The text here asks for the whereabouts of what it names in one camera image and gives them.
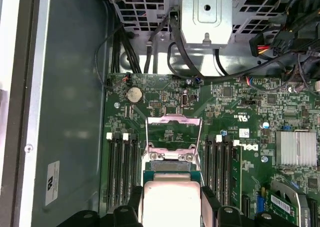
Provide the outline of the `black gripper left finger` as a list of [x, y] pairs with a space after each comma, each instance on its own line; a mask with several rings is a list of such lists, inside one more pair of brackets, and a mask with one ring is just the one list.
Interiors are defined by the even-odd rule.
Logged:
[[58, 227], [142, 227], [138, 220], [142, 194], [143, 187], [134, 186], [127, 205], [120, 205], [103, 217], [93, 210], [82, 210]]

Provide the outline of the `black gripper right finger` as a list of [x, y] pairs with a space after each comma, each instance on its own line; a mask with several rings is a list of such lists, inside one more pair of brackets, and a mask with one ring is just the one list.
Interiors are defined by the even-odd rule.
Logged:
[[201, 217], [205, 227], [293, 227], [288, 220], [270, 212], [260, 212], [253, 219], [232, 206], [222, 206], [209, 186], [200, 192]]

